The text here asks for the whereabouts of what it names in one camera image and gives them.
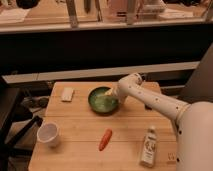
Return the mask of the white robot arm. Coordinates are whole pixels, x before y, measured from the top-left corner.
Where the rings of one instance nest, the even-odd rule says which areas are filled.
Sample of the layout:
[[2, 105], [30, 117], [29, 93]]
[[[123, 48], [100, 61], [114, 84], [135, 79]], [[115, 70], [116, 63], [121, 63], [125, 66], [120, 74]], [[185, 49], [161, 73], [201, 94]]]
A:
[[106, 92], [123, 103], [131, 96], [173, 123], [176, 133], [176, 171], [213, 171], [213, 103], [187, 103], [143, 86], [140, 74], [121, 78]]

